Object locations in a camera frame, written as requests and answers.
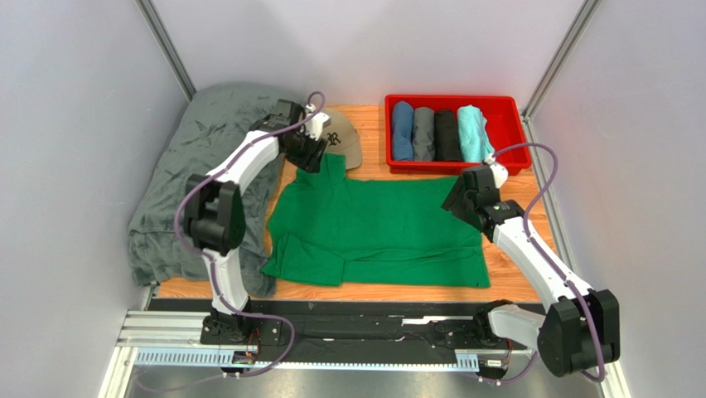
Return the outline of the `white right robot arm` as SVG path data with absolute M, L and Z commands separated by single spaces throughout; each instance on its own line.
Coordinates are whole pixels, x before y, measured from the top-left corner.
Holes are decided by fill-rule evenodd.
M 547 369 L 561 377 L 602 370 L 621 356 L 620 304 L 608 289 L 597 290 L 578 277 L 538 235 L 525 210 L 500 198 L 508 178 L 494 163 L 462 171 L 442 208 L 473 226 L 503 251 L 538 294 L 543 313 L 509 300 L 477 310 L 480 342 L 511 340 L 536 353 Z

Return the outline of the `green t-shirt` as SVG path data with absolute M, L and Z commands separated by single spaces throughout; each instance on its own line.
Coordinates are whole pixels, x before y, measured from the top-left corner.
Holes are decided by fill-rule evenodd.
M 356 180 L 342 156 L 297 171 L 268 220 L 263 272 L 300 284 L 402 284 L 486 289 L 483 239 L 442 209 L 451 177 Z

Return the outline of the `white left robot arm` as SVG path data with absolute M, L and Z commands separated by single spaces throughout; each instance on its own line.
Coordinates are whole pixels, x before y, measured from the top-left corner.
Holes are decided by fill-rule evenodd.
M 203 321 L 202 343 L 245 344 L 254 336 L 256 317 L 249 311 L 239 254 L 247 231 L 243 196 L 280 155 L 305 172 L 318 172 L 326 148 L 323 129 L 329 123 L 321 104 L 280 99 L 221 165 L 188 178 L 175 227 L 179 239 L 191 239 L 187 248 L 207 266 L 213 299 Z

